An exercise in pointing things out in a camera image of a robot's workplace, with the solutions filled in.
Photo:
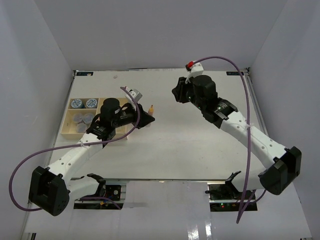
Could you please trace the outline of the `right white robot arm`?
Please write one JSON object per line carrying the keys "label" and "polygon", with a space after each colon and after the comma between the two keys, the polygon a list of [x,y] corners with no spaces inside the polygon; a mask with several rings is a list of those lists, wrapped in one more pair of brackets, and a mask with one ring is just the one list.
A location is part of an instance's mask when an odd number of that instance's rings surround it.
{"label": "right white robot arm", "polygon": [[218,96],[215,82],[208,75],[180,77],[172,89],[178,103],[191,103],[200,110],[206,121],[228,133],[258,158],[264,170],[252,189],[263,188],[280,195],[300,174],[302,152],[295,146],[288,148],[250,126],[238,108]]}

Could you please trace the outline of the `paperclip jar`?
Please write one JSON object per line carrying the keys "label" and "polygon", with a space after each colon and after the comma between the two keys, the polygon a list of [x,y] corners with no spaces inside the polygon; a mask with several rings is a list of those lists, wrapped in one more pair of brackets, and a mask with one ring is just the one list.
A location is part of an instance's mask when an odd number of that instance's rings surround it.
{"label": "paperclip jar", "polygon": [[72,115],[72,122],[75,124],[83,123],[84,115],[82,113],[75,113]]}
{"label": "paperclip jar", "polygon": [[86,113],[83,115],[82,120],[86,125],[90,125],[92,123],[94,117],[95,117],[95,115],[93,113]]}
{"label": "paperclip jar", "polygon": [[84,134],[88,129],[88,126],[85,123],[78,123],[75,126],[75,131],[77,134]]}

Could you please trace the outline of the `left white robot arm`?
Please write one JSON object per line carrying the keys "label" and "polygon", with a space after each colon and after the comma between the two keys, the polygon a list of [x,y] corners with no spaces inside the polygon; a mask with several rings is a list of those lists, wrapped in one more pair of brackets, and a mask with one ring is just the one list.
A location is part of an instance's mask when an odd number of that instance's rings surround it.
{"label": "left white robot arm", "polygon": [[89,173],[74,180],[74,174],[115,140],[116,128],[132,124],[140,129],[154,121],[155,118],[144,111],[141,104],[137,107],[130,103],[121,106],[116,98],[105,99],[100,113],[93,118],[78,145],[46,168],[39,166],[33,171],[29,200],[52,216],[57,216],[64,211],[70,200],[103,198],[106,193],[103,177]]}

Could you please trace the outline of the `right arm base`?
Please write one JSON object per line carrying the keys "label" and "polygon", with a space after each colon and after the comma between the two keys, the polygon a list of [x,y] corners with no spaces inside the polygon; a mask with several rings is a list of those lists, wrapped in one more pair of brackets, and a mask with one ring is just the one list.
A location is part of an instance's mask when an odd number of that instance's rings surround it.
{"label": "right arm base", "polygon": [[208,194],[210,211],[213,212],[238,212],[242,192],[226,184],[209,184]]}

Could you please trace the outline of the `orange highlighter pen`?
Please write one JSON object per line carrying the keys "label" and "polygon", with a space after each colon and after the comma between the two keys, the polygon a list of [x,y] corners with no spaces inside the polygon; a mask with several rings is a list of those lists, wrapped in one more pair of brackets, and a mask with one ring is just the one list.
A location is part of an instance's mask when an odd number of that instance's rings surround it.
{"label": "orange highlighter pen", "polygon": [[148,109],[148,114],[150,116],[153,116],[153,114],[154,114],[154,106],[153,105],[151,105],[150,108]]}

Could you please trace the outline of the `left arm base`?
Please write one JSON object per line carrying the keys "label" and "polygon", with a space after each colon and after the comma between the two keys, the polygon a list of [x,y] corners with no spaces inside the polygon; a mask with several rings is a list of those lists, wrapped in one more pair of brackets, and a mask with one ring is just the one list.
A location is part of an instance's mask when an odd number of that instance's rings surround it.
{"label": "left arm base", "polygon": [[104,195],[85,196],[77,199],[74,209],[80,210],[121,210],[124,205],[121,185],[106,185]]}

